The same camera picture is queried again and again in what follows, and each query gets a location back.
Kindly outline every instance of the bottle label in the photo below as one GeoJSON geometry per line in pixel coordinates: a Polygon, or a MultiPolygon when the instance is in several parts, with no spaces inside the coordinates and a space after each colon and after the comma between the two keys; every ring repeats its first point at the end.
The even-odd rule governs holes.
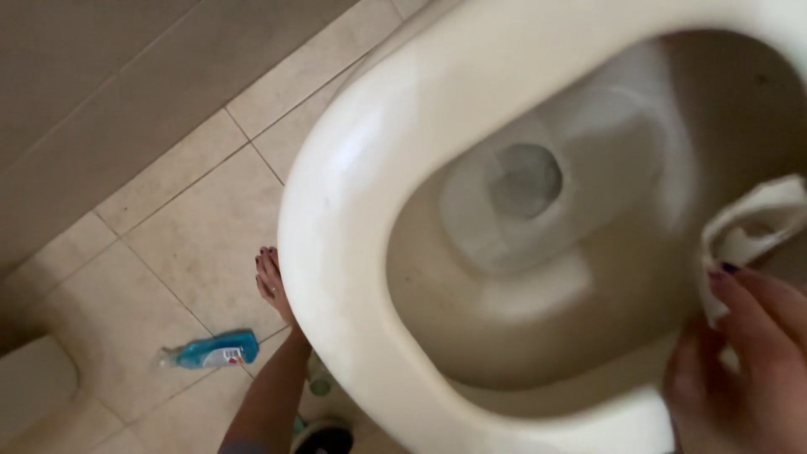
{"type": "Polygon", "coordinates": [[[222,368],[244,363],[239,347],[219,348],[207,354],[202,363],[203,368],[222,368]]]}

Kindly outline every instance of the tiled floor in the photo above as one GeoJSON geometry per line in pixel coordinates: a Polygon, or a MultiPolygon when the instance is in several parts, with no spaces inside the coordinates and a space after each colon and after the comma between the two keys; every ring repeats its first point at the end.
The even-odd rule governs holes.
{"type": "MultiPolygon", "coordinates": [[[[283,183],[346,70],[426,0],[361,0],[0,284],[0,316],[56,336],[81,373],[73,402],[2,452],[214,453],[288,330],[254,288],[283,183]],[[255,364],[153,367],[159,347],[250,327],[255,364]]],[[[358,454],[403,454],[337,389],[305,418],[353,422],[358,454]]]]}

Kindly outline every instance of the toilet bowl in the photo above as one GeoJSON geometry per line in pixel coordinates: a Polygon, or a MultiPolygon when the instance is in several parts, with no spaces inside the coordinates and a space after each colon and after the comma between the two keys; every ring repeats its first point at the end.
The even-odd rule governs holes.
{"type": "Polygon", "coordinates": [[[807,171],[805,78],[803,2],[438,0],[300,150],[292,309],[414,453],[671,452],[700,231],[807,171]]]}

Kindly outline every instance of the hand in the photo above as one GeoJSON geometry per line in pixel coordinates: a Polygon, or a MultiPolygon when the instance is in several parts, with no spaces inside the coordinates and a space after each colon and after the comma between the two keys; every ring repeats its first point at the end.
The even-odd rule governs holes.
{"type": "Polygon", "coordinates": [[[289,300],[286,298],[286,290],[283,288],[277,248],[262,247],[260,255],[255,257],[255,266],[257,268],[255,275],[257,290],[263,299],[280,312],[280,317],[284,322],[293,329],[299,328],[295,315],[291,312],[289,300]]]}
{"type": "Polygon", "coordinates": [[[807,453],[807,296],[773,277],[724,265],[709,273],[730,313],[684,331],[664,394],[686,454],[807,453]],[[718,355],[726,345],[739,370],[718,355]]]}

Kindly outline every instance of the drain hole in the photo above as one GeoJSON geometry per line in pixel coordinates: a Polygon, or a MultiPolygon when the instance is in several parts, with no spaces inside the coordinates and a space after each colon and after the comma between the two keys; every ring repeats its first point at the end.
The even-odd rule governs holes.
{"type": "Polygon", "coordinates": [[[544,212],[560,195],[563,178],[552,153],[532,144],[499,151],[485,167],[494,209],[530,219],[544,212]]]}

